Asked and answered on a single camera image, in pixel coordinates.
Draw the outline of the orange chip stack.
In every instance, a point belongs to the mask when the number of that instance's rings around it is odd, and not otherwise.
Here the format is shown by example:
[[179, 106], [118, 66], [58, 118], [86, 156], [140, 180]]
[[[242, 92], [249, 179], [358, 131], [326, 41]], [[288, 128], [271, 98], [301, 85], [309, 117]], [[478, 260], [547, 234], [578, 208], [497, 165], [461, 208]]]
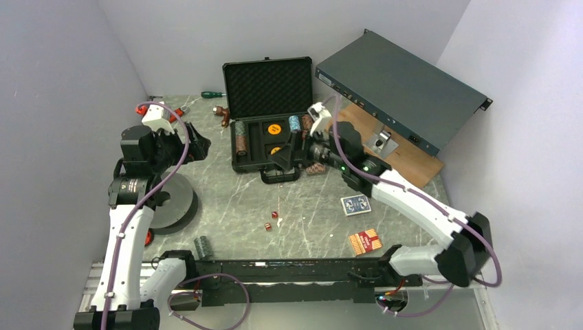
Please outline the orange chip stack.
[[305, 172], [308, 175], [319, 175], [324, 174], [327, 171], [327, 167], [324, 164], [315, 163], [311, 166], [306, 167]]

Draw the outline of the blue yellow chip stack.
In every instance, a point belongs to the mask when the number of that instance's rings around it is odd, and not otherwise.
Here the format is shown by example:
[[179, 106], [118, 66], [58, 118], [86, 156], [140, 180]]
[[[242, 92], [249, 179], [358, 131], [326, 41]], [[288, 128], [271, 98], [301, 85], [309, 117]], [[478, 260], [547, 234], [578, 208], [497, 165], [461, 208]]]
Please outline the blue yellow chip stack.
[[196, 237], [194, 239], [194, 244], [199, 260], [209, 261], [213, 258], [214, 252], [207, 236]]

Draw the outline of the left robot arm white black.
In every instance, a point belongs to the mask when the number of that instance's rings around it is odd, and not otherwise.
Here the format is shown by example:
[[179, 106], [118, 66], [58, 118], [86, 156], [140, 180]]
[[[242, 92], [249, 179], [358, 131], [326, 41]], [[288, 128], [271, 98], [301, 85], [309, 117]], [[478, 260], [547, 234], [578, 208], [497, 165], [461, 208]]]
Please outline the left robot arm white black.
[[132, 126], [121, 134], [122, 157], [108, 188], [109, 238], [103, 269], [88, 311], [74, 317], [74, 329], [158, 329], [162, 305], [174, 288], [192, 287], [198, 271], [193, 253], [171, 250], [145, 283], [140, 282], [145, 239], [163, 185], [177, 169], [204, 160], [211, 142], [194, 126], [176, 130]]

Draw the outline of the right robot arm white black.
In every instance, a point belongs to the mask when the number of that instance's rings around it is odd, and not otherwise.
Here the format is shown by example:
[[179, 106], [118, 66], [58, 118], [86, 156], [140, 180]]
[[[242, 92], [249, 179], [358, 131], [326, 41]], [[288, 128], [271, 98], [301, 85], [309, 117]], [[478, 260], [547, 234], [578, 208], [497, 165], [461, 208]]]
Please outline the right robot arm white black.
[[478, 274], [492, 261], [496, 280], [479, 283], [486, 287], [501, 285], [502, 269], [493, 248], [489, 219], [479, 212], [468, 215], [441, 203], [387, 162], [366, 153], [361, 135], [352, 124], [339, 122], [328, 135], [294, 131], [269, 158], [286, 171], [315, 163], [336, 168], [347, 186], [396, 209], [437, 242], [423, 247], [395, 244], [389, 248], [379, 259], [383, 283], [396, 285], [410, 275], [438, 275], [453, 285], [468, 287], [478, 281]]

